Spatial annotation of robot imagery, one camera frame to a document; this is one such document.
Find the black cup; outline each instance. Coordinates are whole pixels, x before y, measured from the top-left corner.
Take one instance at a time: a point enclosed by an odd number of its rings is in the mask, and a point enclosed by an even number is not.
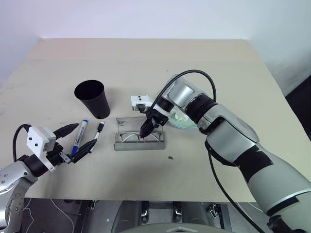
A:
[[[104,119],[110,114],[104,85],[97,80],[87,80],[77,85],[74,90],[76,98],[97,118]]]

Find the pen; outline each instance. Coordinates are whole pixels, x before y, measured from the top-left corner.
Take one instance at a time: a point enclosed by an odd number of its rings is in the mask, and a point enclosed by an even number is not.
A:
[[[98,138],[98,136],[99,136],[99,134],[101,133],[101,131],[103,130],[104,126],[105,126],[105,122],[99,123],[99,125],[98,125],[98,127],[97,127],[97,132],[96,132],[96,134],[95,134],[94,139],[97,139],[97,138]],[[95,147],[95,145],[92,147],[92,149],[90,149],[89,153],[92,153],[94,147]]]
[[[82,123],[81,123],[81,126],[80,126],[80,129],[79,129],[79,132],[77,134],[77,138],[76,140],[74,141],[74,144],[73,144],[73,148],[72,148],[72,152],[71,152],[71,155],[73,156],[78,148],[79,148],[79,144],[80,144],[80,141],[83,137],[83,134],[84,134],[84,131],[86,129],[86,125],[87,125],[87,120],[83,120]]]

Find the blue marker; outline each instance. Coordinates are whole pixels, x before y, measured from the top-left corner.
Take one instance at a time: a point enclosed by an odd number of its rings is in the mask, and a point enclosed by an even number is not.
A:
[[[77,150],[79,148],[79,144],[80,144],[80,141],[81,141],[81,139],[83,137],[84,131],[86,129],[86,125],[87,125],[87,120],[83,120],[82,123],[81,123],[80,129],[79,129],[77,138],[76,138],[76,140],[74,141],[74,144],[73,144],[73,148],[72,148],[72,152],[71,152],[72,156],[77,152]]]

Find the table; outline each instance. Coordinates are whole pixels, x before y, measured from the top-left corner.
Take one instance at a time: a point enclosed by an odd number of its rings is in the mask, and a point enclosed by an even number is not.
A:
[[[188,69],[207,72],[218,102],[249,123],[267,150],[311,178],[310,141],[267,67],[244,40],[40,40],[0,89],[0,165],[13,161],[13,135],[24,122],[55,130],[86,118],[82,143],[91,140],[100,120],[73,91],[81,81],[96,79],[105,85],[111,114],[94,152],[44,174],[27,197],[227,201],[212,175],[205,136],[198,131],[166,125],[165,150],[113,149],[116,117],[141,116],[132,112],[130,95],[155,97],[172,75]],[[203,76],[187,79],[212,94]],[[59,140],[65,152],[71,151],[75,137],[76,131]],[[17,155],[23,154],[31,154],[25,132],[17,140]],[[235,201],[254,200],[236,167],[215,161],[215,169]]]

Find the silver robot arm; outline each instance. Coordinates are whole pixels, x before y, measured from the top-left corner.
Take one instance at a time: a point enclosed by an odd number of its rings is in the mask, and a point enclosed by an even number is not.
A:
[[[174,106],[207,135],[205,146],[215,159],[240,169],[260,208],[270,216],[271,230],[278,233],[301,229],[311,233],[310,181],[264,149],[247,123],[184,78],[172,83],[147,113],[141,136],[164,125]]]
[[[85,143],[73,157],[63,153],[63,147],[56,140],[78,125],[70,124],[54,132],[34,126],[27,129],[27,146],[34,154],[23,155],[0,170],[0,233],[20,231],[25,194],[39,176],[49,170],[53,172],[62,163],[78,162],[95,145],[96,139]]]

